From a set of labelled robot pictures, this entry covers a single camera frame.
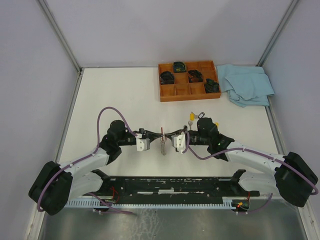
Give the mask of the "aluminium frame post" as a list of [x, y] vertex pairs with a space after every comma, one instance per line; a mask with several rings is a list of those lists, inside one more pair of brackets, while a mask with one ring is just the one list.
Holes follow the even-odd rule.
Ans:
[[80, 73], [82, 70], [81, 65], [79, 64], [77, 58], [75, 57], [71, 47], [68, 44], [67, 39], [65, 38], [61, 28], [59, 27], [54, 14], [52, 13], [49, 4], [46, 0], [36, 0], [36, 3], [40, 7], [42, 13], [44, 14], [45, 18], [47, 19], [50, 27], [52, 28], [55, 36], [57, 37], [60, 45], [62, 46], [62, 49], [65, 51], [68, 59], [72, 63], [75, 70]]
[[291, 17], [293, 16], [294, 12], [296, 11], [297, 7], [300, 4], [300, 0], [291, 0], [288, 8], [286, 9], [283, 17], [281, 18], [280, 22], [278, 23], [275, 31], [271, 35], [261, 57], [259, 58], [256, 66], [263, 67], [266, 63], [268, 57], [270, 56], [273, 48], [276, 46], [281, 34], [283, 33], [284, 29], [288, 25]]

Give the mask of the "dark rolled cloth orange pattern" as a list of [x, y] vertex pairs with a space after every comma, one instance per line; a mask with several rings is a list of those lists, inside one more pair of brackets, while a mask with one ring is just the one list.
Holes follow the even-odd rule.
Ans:
[[198, 71], [196, 69], [191, 69], [188, 71], [188, 81], [190, 83], [203, 82], [203, 75], [200, 71]]

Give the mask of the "wooden compartment tray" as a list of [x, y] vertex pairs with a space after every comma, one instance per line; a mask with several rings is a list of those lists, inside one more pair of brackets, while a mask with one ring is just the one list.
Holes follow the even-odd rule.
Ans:
[[[173, 62], [158, 64], [158, 82], [161, 102], [177, 102], [191, 100], [218, 99], [221, 97], [221, 89], [218, 93], [206, 93], [204, 84], [206, 79], [212, 79], [219, 83], [216, 66], [212, 60], [187, 61], [185, 62], [187, 72], [174, 73]], [[188, 79], [189, 70], [198, 70], [202, 73], [203, 82], [190, 83]], [[160, 74], [170, 71], [174, 75], [174, 84], [160, 83]]]

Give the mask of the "dark rolled cloth yellow pattern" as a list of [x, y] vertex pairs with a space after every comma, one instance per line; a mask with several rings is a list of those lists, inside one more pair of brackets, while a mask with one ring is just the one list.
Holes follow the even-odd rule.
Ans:
[[172, 68], [174, 73], [186, 73], [187, 65], [183, 61], [175, 61], [172, 63]]

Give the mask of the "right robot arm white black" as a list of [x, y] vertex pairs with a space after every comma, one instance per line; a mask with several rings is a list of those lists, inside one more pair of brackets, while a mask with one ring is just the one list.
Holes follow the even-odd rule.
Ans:
[[268, 153], [248, 147], [219, 132], [211, 118], [198, 119], [196, 130], [187, 126], [165, 134], [176, 151], [184, 154], [192, 146], [206, 146], [209, 156], [228, 163], [237, 163], [255, 169], [257, 172], [239, 170], [236, 179], [229, 183], [231, 193], [236, 196], [244, 192], [259, 191], [279, 194], [284, 200], [296, 207], [304, 207], [310, 196], [319, 193], [316, 184], [318, 177], [294, 152], [287, 155]]

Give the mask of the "metal key organizer red handle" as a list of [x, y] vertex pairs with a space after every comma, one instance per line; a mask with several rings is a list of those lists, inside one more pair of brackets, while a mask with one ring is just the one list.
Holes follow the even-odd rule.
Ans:
[[160, 137], [160, 150], [163, 156], [166, 155], [166, 136], [163, 128], [161, 127], [161, 137]]

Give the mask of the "dark rolled cloth grey pattern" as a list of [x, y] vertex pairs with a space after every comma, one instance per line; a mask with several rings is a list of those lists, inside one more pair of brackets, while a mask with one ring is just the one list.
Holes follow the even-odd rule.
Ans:
[[170, 71], [164, 71], [160, 74], [161, 85], [171, 85], [175, 83], [175, 76]]

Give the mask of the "light blue cloth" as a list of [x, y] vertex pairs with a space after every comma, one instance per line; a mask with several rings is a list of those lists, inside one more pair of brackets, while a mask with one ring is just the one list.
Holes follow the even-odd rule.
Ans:
[[270, 105], [268, 97], [275, 92], [262, 67], [225, 64], [216, 70], [220, 90], [230, 102], [242, 108]]

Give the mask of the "aluminium frame post left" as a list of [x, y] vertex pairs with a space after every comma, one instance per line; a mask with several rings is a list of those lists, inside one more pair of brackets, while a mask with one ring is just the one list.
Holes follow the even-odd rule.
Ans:
[[60, 45], [62, 46], [62, 49], [65, 51], [68, 59], [72, 63], [75, 70], [80, 73], [82, 70], [81, 65], [79, 64], [77, 58], [75, 57], [71, 47], [68, 44], [67, 39], [65, 38], [61, 28], [59, 27], [54, 14], [52, 13], [49, 4], [46, 0], [36, 0], [36, 3], [40, 7], [42, 13], [44, 14], [45, 18], [47, 19], [50, 27], [52, 28], [55, 36], [57, 37]]

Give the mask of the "aluminium frame post right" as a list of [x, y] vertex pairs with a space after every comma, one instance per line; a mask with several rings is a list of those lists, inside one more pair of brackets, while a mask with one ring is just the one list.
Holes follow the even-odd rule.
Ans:
[[288, 25], [291, 17], [293, 16], [294, 12], [296, 11], [297, 7], [300, 4], [300, 0], [291, 0], [288, 8], [286, 9], [283, 17], [281, 18], [280, 22], [278, 23], [275, 31], [271, 35], [261, 57], [259, 58], [256, 66], [263, 67], [266, 63], [268, 57], [270, 56], [273, 48], [276, 46], [281, 34], [283, 33], [284, 29]]

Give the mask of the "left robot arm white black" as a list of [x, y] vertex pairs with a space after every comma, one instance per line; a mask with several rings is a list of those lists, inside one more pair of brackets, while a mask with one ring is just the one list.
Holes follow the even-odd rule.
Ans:
[[122, 120], [114, 120], [92, 153], [62, 164], [47, 162], [32, 184], [28, 196], [41, 211], [53, 216], [68, 201], [79, 196], [91, 192], [106, 195], [111, 183], [100, 168], [114, 162], [122, 153], [122, 146], [136, 146], [138, 151], [146, 151], [161, 136], [143, 128], [130, 132]]

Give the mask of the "black hook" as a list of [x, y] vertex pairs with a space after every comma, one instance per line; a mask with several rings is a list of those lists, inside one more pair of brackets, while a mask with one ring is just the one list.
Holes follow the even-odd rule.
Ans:
[[205, 116], [205, 113], [204, 112], [201, 112], [200, 114], [197, 115], [197, 118], [198, 119], [201, 119]]

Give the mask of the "dark rolled cloth green pattern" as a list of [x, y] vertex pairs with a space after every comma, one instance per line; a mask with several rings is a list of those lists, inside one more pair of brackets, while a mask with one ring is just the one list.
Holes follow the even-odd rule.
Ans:
[[219, 93], [220, 92], [220, 85], [218, 82], [214, 81], [213, 79], [207, 78], [205, 80], [204, 89], [207, 94]]

